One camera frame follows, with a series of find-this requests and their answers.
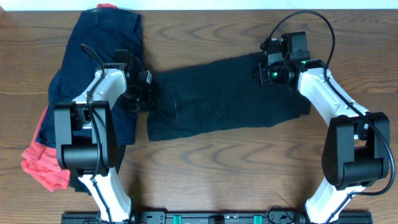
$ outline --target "wood grain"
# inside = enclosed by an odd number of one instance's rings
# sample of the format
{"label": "wood grain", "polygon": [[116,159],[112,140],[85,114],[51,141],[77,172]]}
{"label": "wood grain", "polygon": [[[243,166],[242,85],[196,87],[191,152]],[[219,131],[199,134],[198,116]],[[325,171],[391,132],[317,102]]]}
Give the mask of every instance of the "wood grain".
{"label": "wood grain", "polygon": [[[145,63],[155,71],[257,52],[258,44],[292,11],[140,11]],[[371,111],[391,121],[398,155],[398,11],[320,11],[331,22],[336,49],[331,69],[339,84]],[[79,12],[6,12],[0,20],[0,222],[59,223],[66,211],[96,211],[92,198],[72,189],[50,193],[21,169],[47,104]],[[314,16],[287,21],[275,36],[305,30],[313,57],[330,50],[330,33]],[[136,202],[168,210],[297,208],[323,174],[327,127],[309,116],[273,128],[215,131],[149,142],[146,114],[120,171]],[[381,189],[386,180],[368,190]],[[380,197],[356,197],[351,209],[370,210],[376,223],[396,223],[398,187]]]}

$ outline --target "folded clothing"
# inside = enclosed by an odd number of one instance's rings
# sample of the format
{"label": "folded clothing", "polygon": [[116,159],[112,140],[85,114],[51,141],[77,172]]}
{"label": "folded clothing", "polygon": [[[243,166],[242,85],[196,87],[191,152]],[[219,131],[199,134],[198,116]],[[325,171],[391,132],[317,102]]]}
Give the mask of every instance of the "folded clothing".
{"label": "folded clothing", "polygon": [[[35,141],[51,149],[56,147],[53,116],[55,105],[60,101],[71,101],[80,95],[94,79],[95,71],[99,66],[95,59],[90,58],[81,50],[80,44],[86,44],[95,50],[101,60],[106,63],[114,62],[116,49],[128,49],[142,63],[141,15],[106,7],[81,13],[69,38],[62,67],[49,86],[49,106],[40,129],[35,135]],[[111,114],[119,146],[116,165],[116,169],[119,170],[126,145],[134,144],[137,114],[122,109],[121,99],[118,99],[113,106]],[[58,166],[56,161],[48,164]],[[76,191],[86,192],[85,186],[78,181],[77,177],[71,177],[70,186],[76,188]]]}
{"label": "folded clothing", "polygon": [[147,119],[150,141],[189,137],[216,130],[271,127],[309,114],[310,102],[284,86],[260,86],[255,67],[262,53],[154,76],[157,110]]}
{"label": "folded clothing", "polygon": [[69,170],[61,170],[57,162],[57,150],[36,142],[37,134],[43,123],[47,108],[44,110],[36,127],[35,134],[29,147],[22,153],[24,160],[21,162],[23,170],[32,175],[49,191],[67,189],[69,183]]}

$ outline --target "camera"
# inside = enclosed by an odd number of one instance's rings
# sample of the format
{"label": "camera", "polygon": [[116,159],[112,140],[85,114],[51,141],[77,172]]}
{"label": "camera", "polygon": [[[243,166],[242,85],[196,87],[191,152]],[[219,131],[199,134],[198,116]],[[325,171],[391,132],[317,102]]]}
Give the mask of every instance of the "camera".
{"label": "camera", "polygon": [[270,83],[296,89],[300,72],[307,70],[305,64],[310,60],[305,32],[283,34],[280,42],[276,38],[267,38],[260,44],[260,49],[267,57],[254,72],[260,85]]}

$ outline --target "dark blue shorts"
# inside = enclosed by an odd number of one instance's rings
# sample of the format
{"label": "dark blue shorts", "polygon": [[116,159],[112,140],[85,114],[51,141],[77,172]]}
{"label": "dark blue shorts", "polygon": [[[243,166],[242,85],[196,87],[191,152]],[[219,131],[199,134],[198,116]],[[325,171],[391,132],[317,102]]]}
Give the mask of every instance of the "dark blue shorts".
{"label": "dark blue shorts", "polygon": [[[95,50],[103,62],[114,62],[115,49],[128,49],[142,63],[141,15],[110,8],[81,13],[69,38],[62,67],[51,81],[49,108],[36,139],[48,147],[55,148],[54,106],[80,95],[94,79],[99,65],[83,53],[80,44]],[[111,112],[119,145],[119,169],[126,145],[134,143],[137,114],[123,110],[120,99]],[[74,178],[71,178],[70,186],[82,187]]]}

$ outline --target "black cable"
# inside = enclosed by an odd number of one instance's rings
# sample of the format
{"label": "black cable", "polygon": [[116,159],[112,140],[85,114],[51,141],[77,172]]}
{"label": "black cable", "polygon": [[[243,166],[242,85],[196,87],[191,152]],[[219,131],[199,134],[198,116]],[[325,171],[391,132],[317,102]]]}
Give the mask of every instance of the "black cable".
{"label": "black cable", "polygon": [[104,68],[104,64],[102,63],[100,57],[94,52],[94,50],[92,50],[85,44],[80,44],[80,48],[89,57],[93,57],[94,59],[96,59],[99,62],[99,65],[101,66],[101,69],[102,69],[102,74],[101,74],[100,78],[97,80],[97,82],[94,83],[94,85],[91,87],[91,89],[87,92],[87,97],[86,97],[87,110],[88,110],[88,114],[90,115],[91,123],[93,125],[93,129],[95,132],[95,138],[97,141],[97,150],[98,150],[96,167],[94,170],[94,174],[90,178],[90,180],[93,180],[95,178],[95,176],[98,174],[98,169],[100,168],[102,145],[101,145],[101,139],[100,139],[100,132],[98,131],[97,122],[95,120],[94,113],[91,108],[90,100],[91,100],[91,97],[93,96],[93,92],[95,91],[96,87],[100,84],[102,79],[105,77],[105,68]]}
{"label": "black cable", "polygon": [[144,67],[142,66],[140,60],[137,57],[134,57],[134,59],[136,59],[136,61],[138,62],[139,66],[141,68],[141,72],[143,72],[144,71]]}
{"label": "black cable", "polygon": [[97,194],[99,196],[99,199],[101,200],[102,204],[104,204],[106,213],[108,214],[108,218],[109,218],[109,224],[112,224],[112,217],[111,217],[111,209],[108,207],[108,204],[105,202],[104,197],[101,194],[100,188],[98,187],[97,181],[95,181],[95,179],[92,180],[93,186],[95,188],[95,190],[97,191]]}
{"label": "black cable", "polygon": [[101,76],[99,77],[97,82],[95,82],[94,85],[91,87],[91,89],[89,91],[87,91],[87,93],[86,93],[87,94],[87,97],[86,97],[87,110],[88,110],[88,114],[90,115],[91,123],[93,125],[93,129],[95,132],[95,138],[97,141],[97,150],[98,150],[97,163],[95,166],[94,174],[91,176],[90,180],[92,181],[93,186],[94,186],[95,190],[97,191],[99,199],[101,199],[102,204],[105,206],[106,213],[108,214],[108,217],[109,217],[109,223],[112,224],[113,222],[112,222],[112,217],[111,217],[111,211],[108,207],[108,204],[106,204],[105,199],[101,195],[100,189],[98,188],[98,185],[97,185],[97,181],[95,181],[95,177],[98,174],[98,169],[100,168],[100,162],[101,162],[101,157],[102,157],[101,156],[102,145],[101,145],[101,139],[100,139],[100,132],[98,131],[97,122],[94,117],[94,112],[93,112],[93,109],[91,107],[91,102],[90,102],[91,97],[93,96],[93,92],[95,91],[97,86],[100,84],[102,79],[105,78],[105,68],[104,68],[104,64],[102,63],[100,57],[94,52],[94,50],[92,50],[85,44],[80,44],[80,47],[81,47],[82,51],[84,53],[86,53],[89,57],[93,57],[94,59],[96,59],[99,62],[99,65],[101,66],[101,70],[102,70]]}
{"label": "black cable", "polygon": [[343,202],[338,206],[338,208],[330,215],[330,217],[328,218],[328,220],[325,223],[329,223],[330,220],[344,207],[344,205],[346,204],[346,202],[353,197],[353,195],[367,195],[367,196],[377,196],[377,195],[382,195],[384,193],[386,193],[393,185],[394,180],[395,180],[395,176],[396,176],[396,166],[395,166],[395,160],[394,160],[394,156],[392,155],[391,152],[391,148],[389,146],[389,143],[386,141],[385,137],[381,134],[380,130],[377,129],[377,127],[375,127],[375,125],[373,125],[373,123],[367,119],[367,117],[365,117],[365,115],[363,115],[359,110],[357,110],[353,103],[349,102],[346,98],[343,97],[343,95],[341,95],[341,93],[339,93],[339,91],[336,90],[336,88],[330,83],[330,77],[327,77],[327,70],[331,61],[331,58],[333,56],[333,52],[335,51],[335,33],[333,31],[333,28],[331,27],[331,24],[329,23],[329,21],[321,14],[314,12],[314,11],[309,11],[309,10],[303,10],[303,11],[299,11],[299,12],[295,12],[291,15],[288,15],[287,17],[285,17],[284,19],[282,19],[274,28],[274,30],[271,32],[271,34],[269,35],[269,37],[266,39],[266,43],[264,44],[264,48],[266,49],[269,42],[271,41],[272,35],[274,34],[274,32],[278,29],[278,27],[285,22],[287,19],[296,16],[298,14],[304,14],[304,13],[308,13],[308,14],[313,14],[318,16],[319,18],[323,19],[323,21],[326,22],[326,24],[328,25],[329,29],[330,29],[330,33],[331,33],[331,39],[332,39],[332,43],[331,43],[331,50],[330,50],[330,54],[328,57],[328,60],[326,62],[326,66],[323,69],[323,77],[326,81],[326,83],[329,85],[329,87],[336,93],[336,95],[338,95],[341,100],[347,104],[347,106],[349,108],[351,108],[355,113],[358,114],[358,116],[360,118],[362,118],[365,123],[368,124],[368,127],[376,134],[376,136],[382,141],[384,148],[387,151],[389,160],[390,160],[390,164],[391,164],[391,175],[390,175],[390,179],[388,181],[388,184],[386,185],[386,187],[384,187],[382,190],[378,191],[378,192],[351,192],[347,195],[347,197],[343,200]]}
{"label": "black cable", "polygon": [[293,218],[286,212],[285,208],[282,207],[282,206],[279,206],[279,205],[274,205],[274,206],[272,206],[271,208],[268,208],[268,210],[267,210],[267,212],[266,212],[266,218],[268,218],[268,221],[269,221],[269,222],[271,222],[271,223],[273,222],[273,221],[271,221],[271,219],[269,218],[269,212],[270,212],[273,208],[279,208],[279,209],[281,209],[282,211],[284,211],[284,212],[286,213],[287,217],[288,217],[292,222],[294,222]]}

